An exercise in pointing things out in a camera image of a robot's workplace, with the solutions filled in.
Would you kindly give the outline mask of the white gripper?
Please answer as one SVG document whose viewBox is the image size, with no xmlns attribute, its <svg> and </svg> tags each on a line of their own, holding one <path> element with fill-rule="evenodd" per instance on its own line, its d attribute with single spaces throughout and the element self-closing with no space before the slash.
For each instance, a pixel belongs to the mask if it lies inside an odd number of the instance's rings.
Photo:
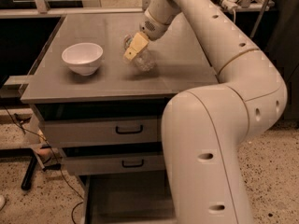
<svg viewBox="0 0 299 224">
<path fill-rule="evenodd" d="M 169 24 L 160 14 L 146 10 L 142 22 L 139 23 L 141 32 L 124 38 L 125 52 L 123 58 L 131 62 L 149 44 L 150 40 L 160 39 L 167 31 Z"/>
</svg>

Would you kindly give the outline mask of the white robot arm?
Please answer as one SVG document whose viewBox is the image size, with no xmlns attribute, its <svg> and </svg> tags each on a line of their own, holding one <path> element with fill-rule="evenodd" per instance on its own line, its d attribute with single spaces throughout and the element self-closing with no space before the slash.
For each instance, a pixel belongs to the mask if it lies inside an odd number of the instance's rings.
<svg viewBox="0 0 299 224">
<path fill-rule="evenodd" d="M 162 117 L 176 224 L 253 224 L 237 158 L 245 139 L 277 122 L 287 88 L 264 53 L 210 0 L 151 0 L 124 58 L 140 57 L 177 14 L 192 27 L 218 84 L 182 91 Z"/>
</svg>

